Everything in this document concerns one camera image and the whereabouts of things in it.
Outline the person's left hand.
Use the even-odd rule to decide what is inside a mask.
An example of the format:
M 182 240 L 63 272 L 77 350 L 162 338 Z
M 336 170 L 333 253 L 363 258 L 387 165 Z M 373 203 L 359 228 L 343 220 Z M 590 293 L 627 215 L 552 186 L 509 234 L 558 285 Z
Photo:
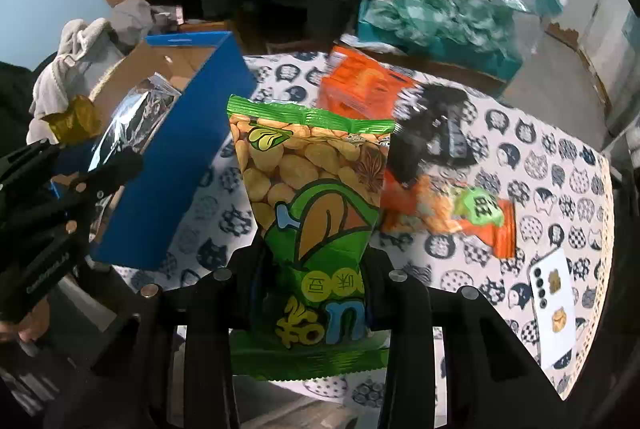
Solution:
M 50 325 L 50 305 L 47 297 L 40 300 L 35 308 L 17 324 L 2 322 L 0 325 L 0 341 L 21 340 L 32 342 L 42 337 Z

